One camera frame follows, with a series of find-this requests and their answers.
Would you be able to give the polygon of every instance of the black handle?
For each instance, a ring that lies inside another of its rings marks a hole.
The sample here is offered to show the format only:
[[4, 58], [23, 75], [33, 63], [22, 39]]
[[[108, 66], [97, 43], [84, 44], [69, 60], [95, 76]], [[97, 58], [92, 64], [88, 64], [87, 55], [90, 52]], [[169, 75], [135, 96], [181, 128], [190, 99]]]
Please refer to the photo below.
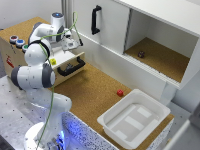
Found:
[[97, 19], [96, 12], [99, 10], [101, 10], [101, 7], [97, 5], [96, 8], [94, 8], [92, 11], [92, 28], [91, 29], [92, 29], [93, 35], [100, 32], [100, 30], [96, 28], [96, 19]]
[[61, 70], [60, 67], [58, 67], [57, 71], [61, 76], [68, 76], [75, 72], [76, 70], [80, 69], [81, 67], [85, 66], [85, 62], [80, 58], [77, 57], [77, 62], [79, 63], [78, 65], [74, 66], [73, 68], [66, 69], [65, 71]]

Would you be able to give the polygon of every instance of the white plastic tub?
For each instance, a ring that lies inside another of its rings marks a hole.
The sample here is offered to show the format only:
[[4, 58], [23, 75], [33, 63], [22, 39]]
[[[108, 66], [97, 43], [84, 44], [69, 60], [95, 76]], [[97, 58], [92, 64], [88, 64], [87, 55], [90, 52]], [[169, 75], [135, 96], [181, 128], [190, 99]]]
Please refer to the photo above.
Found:
[[122, 147], [136, 149], [169, 113], [169, 108], [135, 89], [101, 115], [98, 122]]

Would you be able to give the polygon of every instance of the yellow object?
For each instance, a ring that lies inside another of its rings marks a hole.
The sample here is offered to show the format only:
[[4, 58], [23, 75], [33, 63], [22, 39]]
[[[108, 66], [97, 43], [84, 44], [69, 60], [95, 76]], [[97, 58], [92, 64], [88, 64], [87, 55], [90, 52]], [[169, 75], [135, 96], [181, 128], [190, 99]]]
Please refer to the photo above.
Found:
[[50, 59], [51, 65], [56, 65], [56, 60], [54, 58]]

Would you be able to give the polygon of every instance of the white robot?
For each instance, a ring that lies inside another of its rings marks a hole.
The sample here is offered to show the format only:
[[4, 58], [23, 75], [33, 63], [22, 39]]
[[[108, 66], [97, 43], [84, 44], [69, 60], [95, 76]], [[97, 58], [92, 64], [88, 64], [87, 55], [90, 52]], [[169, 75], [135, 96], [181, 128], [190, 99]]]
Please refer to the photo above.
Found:
[[[33, 105], [47, 108], [46, 117], [49, 115], [51, 107], [52, 92], [45, 88], [50, 88], [55, 82], [55, 73], [47, 61], [47, 57], [39, 44], [41, 44], [48, 57], [50, 56], [50, 42], [59, 42], [65, 38], [62, 43], [63, 48], [72, 49], [79, 46], [78, 42], [70, 39], [71, 32], [65, 35], [57, 35], [44, 38], [48, 35], [63, 33], [68, 29], [64, 28], [64, 16], [60, 13], [53, 13], [51, 16], [51, 25], [36, 23], [29, 37], [28, 50], [25, 53], [25, 61], [28, 66], [15, 67], [11, 74], [12, 82], [26, 91], [27, 99]], [[70, 110], [72, 106], [71, 99], [60, 94], [54, 94], [53, 105], [48, 124], [39, 144], [38, 150], [65, 150], [67, 143], [63, 134], [62, 113]], [[25, 136], [25, 150], [36, 150], [38, 141], [42, 135], [44, 123], [33, 126]]]

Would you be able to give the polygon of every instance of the green cable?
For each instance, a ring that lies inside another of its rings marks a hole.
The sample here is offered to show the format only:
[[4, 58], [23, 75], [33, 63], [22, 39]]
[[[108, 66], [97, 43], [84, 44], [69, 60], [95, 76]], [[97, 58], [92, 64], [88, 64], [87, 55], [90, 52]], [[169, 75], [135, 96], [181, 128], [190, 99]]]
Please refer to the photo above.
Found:
[[[69, 30], [71, 30], [71, 29], [74, 27], [75, 30], [76, 30], [76, 32], [77, 32], [77, 29], [76, 29], [76, 22], [77, 22], [77, 20], [78, 20], [78, 14], [77, 14], [77, 12], [73, 12], [73, 20], [74, 20], [74, 14], [76, 14], [76, 21], [75, 21], [75, 22], [73, 23], [73, 25], [69, 28]], [[40, 40], [42, 40], [42, 39], [44, 39], [44, 38], [46, 38], [46, 37], [58, 36], [58, 35], [65, 34], [65, 33], [68, 32], [69, 30], [67, 30], [67, 31], [65, 31], [65, 32], [62, 32], [62, 33], [60, 33], [60, 34], [56, 34], [56, 35], [47, 35], [47, 36], [43, 36]], [[46, 57], [47, 57], [47, 60], [48, 60], [48, 62], [49, 62], [49, 64], [50, 64], [50, 66], [51, 66], [51, 63], [50, 63], [50, 60], [49, 60], [49, 58], [48, 58], [48, 54], [47, 54], [46, 50], [44, 49], [44, 47], [43, 47], [41, 44], [39, 44], [39, 45], [41, 46], [41, 48], [42, 48], [44, 54], [45, 54]], [[51, 106], [50, 106], [50, 111], [49, 111], [49, 115], [48, 115], [48, 117], [47, 117], [46, 123], [45, 123], [45, 125], [44, 125], [44, 129], [43, 129], [43, 131], [42, 131], [42, 135], [41, 135], [41, 137], [40, 137], [40, 139], [39, 139], [39, 141], [38, 141], [36, 150], [38, 149], [39, 144], [40, 144], [40, 142], [41, 142], [41, 139], [42, 139], [42, 137], [43, 137], [43, 134], [44, 134], [44, 132], [45, 132], [47, 123], [48, 123], [49, 118], [50, 118], [50, 115], [51, 115], [51, 110], [52, 110], [52, 107], [53, 107], [54, 86], [52, 86], [51, 89], [52, 89], [52, 95], [51, 95]]]

